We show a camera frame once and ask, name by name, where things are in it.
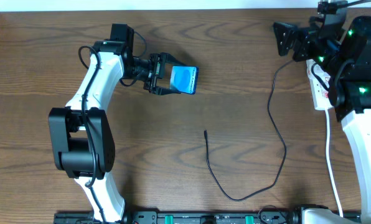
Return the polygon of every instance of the black wire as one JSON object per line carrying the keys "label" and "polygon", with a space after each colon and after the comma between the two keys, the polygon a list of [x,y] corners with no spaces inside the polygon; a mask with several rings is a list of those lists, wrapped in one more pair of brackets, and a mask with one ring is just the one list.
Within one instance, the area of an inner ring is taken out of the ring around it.
{"label": "black wire", "polygon": [[258,212],[258,218],[260,219],[260,221],[262,221],[262,222],[264,222],[262,219],[261,219],[261,217],[259,216],[259,214],[260,214],[260,212],[262,212],[263,211],[263,209],[265,209],[265,208],[267,208],[267,207],[273,207],[273,208],[275,208],[278,212],[279,212],[279,214],[286,220],[286,216],[276,207],[276,206],[274,206],[274,205],[265,205],[265,206],[263,206],[263,208],[261,208],[260,210],[259,210],[259,212]]}
{"label": "black wire", "polygon": [[359,1],[347,3],[347,4],[344,4],[344,5],[340,5],[337,8],[342,9],[342,8],[345,8],[345,7],[355,6],[355,5],[358,5],[358,4],[363,4],[363,3],[368,3],[368,2],[371,2],[371,0],[359,0]]}
{"label": "black wire", "polygon": [[140,37],[140,39],[143,40],[143,42],[144,42],[144,46],[145,46],[144,52],[142,52],[142,54],[140,56],[136,56],[136,57],[142,57],[147,52],[147,41],[146,41],[146,39],[144,39],[144,37],[142,37],[142,35],[140,35],[136,31],[134,33],[137,34]]}
{"label": "black wire", "polygon": [[92,197],[93,197],[93,199],[94,199],[94,201],[95,201],[95,203],[96,203],[96,205],[97,205],[97,207],[98,207],[98,209],[99,209],[99,211],[100,211],[101,219],[103,220],[103,223],[106,223],[106,221],[105,221],[105,217],[104,217],[103,207],[102,207],[102,206],[100,205],[100,203],[98,202],[98,200],[97,200],[97,196],[96,196],[96,193],[94,192],[93,187],[90,187],[90,192],[92,193]]}
{"label": "black wire", "polygon": [[96,64],[96,69],[94,70],[94,73],[90,79],[90,81],[87,83],[87,86],[85,88],[85,92],[84,94],[82,95],[82,119],[83,119],[83,124],[85,125],[85,129],[86,129],[86,133],[87,133],[87,138],[89,140],[89,143],[90,143],[90,147],[92,149],[92,157],[93,157],[93,175],[92,175],[92,180],[87,182],[85,184],[85,186],[87,188],[91,188],[94,184],[94,181],[96,180],[96,173],[97,173],[97,156],[96,156],[96,150],[94,148],[94,142],[93,142],[93,137],[92,137],[92,134],[90,132],[90,128],[88,126],[88,119],[87,119],[87,115],[86,115],[86,100],[87,100],[87,94],[88,94],[88,91],[95,79],[95,77],[97,76],[97,73],[101,67],[101,60],[100,60],[100,57],[98,56],[96,50],[93,48],[93,47],[90,47],[90,46],[81,46],[79,48],[79,51],[78,51],[78,55],[79,55],[79,59],[80,59],[80,62],[83,64],[83,66],[85,66],[86,68],[88,68],[88,66],[86,65],[86,63],[83,61],[82,59],[82,50],[83,49],[89,49],[90,50],[90,53],[91,54],[94,54],[96,59],[97,59],[97,64]]}
{"label": "black wire", "polygon": [[131,81],[131,83],[130,83],[129,85],[126,84],[126,83],[124,83],[122,79],[119,79],[119,82],[120,82],[124,87],[130,87],[130,86],[134,85],[134,84],[137,82],[137,80],[140,79],[140,77],[141,77],[141,73],[139,73],[139,74],[136,76],[136,78],[134,78],[134,80]]}
{"label": "black wire", "polygon": [[327,85],[324,83],[324,81],[314,72],[314,67],[316,66],[316,65],[318,65],[317,63],[314,63],[313,65],[311,65],[311,68],[310,68],[310,70],[311,70],[311,73],[312,73],[312,75],[314,75],[314,77],[316,77],[317,78],[317,80],[318,80],[318,82],[322,85],[322,87],[325,89],[325,90],[327,90],[327,91],[329,91],[329,88],[327,87]]}
{"label": "black wire", "polygon": [[277,173],[277,176],[275,177],[275,180],[274,180],[273,184],[271,184],[270,186],[265,187],[265,188],[263,188],[263,189],[257,190],[256,192],[253,192],[252,194],[247,195],[246,197],[243,197],[243,198],[240,198],[240,199],[235,199],[235,198],[230,197],[230,196],[229,196],[229,195],[224,191],[224,189],[222,188],[222,186],[219,184],[218,180],[217,180],[216,177],[215,177],[215,174],[213,173],[212,169],[210,168],[210,163],[209,163],[209,147],[208,147],[208,145],[209,145],[209,142],[208,142],[208,132],[207,132],[206,129],[205,129],[205,131],[204,131],[205,143],[206,143],[206,163],[207,163],[207,165],[208,165],[208,170],[209,170],[210,174],[212,175],[213,179],[215,180],[217,186],[219,187],[219,189],[220,189],[220,190],[222,191],[222,193],[224,194],[224,196],[226,196],[228,199],[230,199],[230,200],[232,200],[232,201],[235,201],[235,202],[241,202],[241,201],[246,200],[246,199],[248,199],[248,198],[250,198],[250,197],[252,197],[252,196],[254,196],[254,195],[258,194],[258,193],[262,193],[262,192],[264,192],[265,190],[268,190],[268,189],[274,187],[274,185],[277,183],[277,180],[278,180],[278,178],[279,178],[279,175],[280,175],[280,173],[281,173],[281,170],[282,170],[282,168],[283,168],[283,165],[284,165],[284,162],[285,162],[285,159],[286,159],[286,144],[285,144],[284,139],[282,138],[281,134],[279,133],[279,131],[278,131],[278,129],[277,129],[277,126],[276,126],[275,123],[274,123],[273,118],[271,117],[271,114],[270,114],[270,101],[271,101],[271,97],[273,96],[273,92],[274,92],[274,88],[275,88],[275,79],[276,79],[276,77],[277,77],[278,72],[279,72],[282,68],[284,68],[285,66],[289,65],[291,62],[293,62],[293,60],[291,60],[291,61],[285,63],[283,66],[281,66],[281,67],[280,67],[280,68],[275,72],[275,74],[274,74],[274,79],[273,79],[273,88],[271,89],[271,93],[270,93],[270,96],[269,96],[269,98],[268,98],[268,102],[267,102],[267,112],[268,112],[268,116],[270,117],[270,120],[271,120],[271,122],[273,123],[273,126],[274,126],[274,128],[275,128],[275,130],[276,130],[276,132],[277,132],[278,137],[281,139],[281,142],[282,142],[283,145],[284,145],[284,157],[283,157],[283,160],[282,160],[282,162],[281,162],[281,165],[279,166],[278,173]]}
{"label": "black wire", "polygon": [[334,84],[337,85],[337,82],[339,81],[340,79],[340,75],[342,74],[343,70],[345,69],[346,65],[350,64],[350,63],[354,63],[354,60],[353,59],[347,59],[346,61],[344,61],[342,63],[342,65],[340,65],[339,67],[339,70],[337,71],[336,73],[336,76],[334,78]]}

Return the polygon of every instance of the blue box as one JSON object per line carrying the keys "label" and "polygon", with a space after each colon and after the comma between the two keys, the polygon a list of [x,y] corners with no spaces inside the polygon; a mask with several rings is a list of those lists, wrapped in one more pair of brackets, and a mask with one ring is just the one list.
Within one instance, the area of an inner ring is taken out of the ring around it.
{"label": "blue box", "polygon": [[173,66],[170,89],[182,93],[195,94],[198,72],[198,67]]}

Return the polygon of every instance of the electrical outlet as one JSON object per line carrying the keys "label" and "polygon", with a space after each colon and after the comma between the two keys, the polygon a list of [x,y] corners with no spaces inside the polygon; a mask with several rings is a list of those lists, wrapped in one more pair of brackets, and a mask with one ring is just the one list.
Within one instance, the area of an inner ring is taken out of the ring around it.
{"label": "electrical outlet", "polygon": [[[329,102],[328,98],[328,91],[325,90],[321,84],[318,82],[317,78],[314,77],[314,75],[311,73],[311,66],[314,65],[314,60],[307,60],[306,61],[308,69],[307,74],[310,80],[310,88],[311,88],[311,94],[312,94],[312,100],[314,103],[314,109],[316,110],[328,110],[329,108],[332,108],[331,103]],[[320,66],[316,65],[314,66],[314,73],[318,75],[324,83],[328,85],[328,81],[330,76],[328,73],[324,72]]]}

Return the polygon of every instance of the wood grain surface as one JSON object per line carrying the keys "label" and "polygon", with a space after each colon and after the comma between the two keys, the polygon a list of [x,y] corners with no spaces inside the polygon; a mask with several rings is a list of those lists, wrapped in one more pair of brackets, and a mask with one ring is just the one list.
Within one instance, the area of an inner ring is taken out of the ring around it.
{"label": "wood grain surface", "polygon": [[[47,116],[63,107],[86,70],[81,45],[108,38],[112,23],[145,37],[148,54],[169,52],[200,67],[195,95],[151,95],[117,86],[108,109],[116,144],[113,175],[132,207],[161,211],[250,211],[317,203],[336,210],[325,161],[325,115],[315,111],[305,63],[278,75],[271,113],[288,146],[277,185],[244,202],[232,197],[270,185],[284,149],[267,115],[279,57],[274,21],[306,26],[315,9],[21,12],[0,15],[0,223],[52,223],[59,211],[89,211],[81,188],[53,162]],[[371,9],[349,10],[351,19]],[[143,51],[135,37],[134,54]],[[349,143],[331,116],[331,156],[345,210],[360,210]]]}

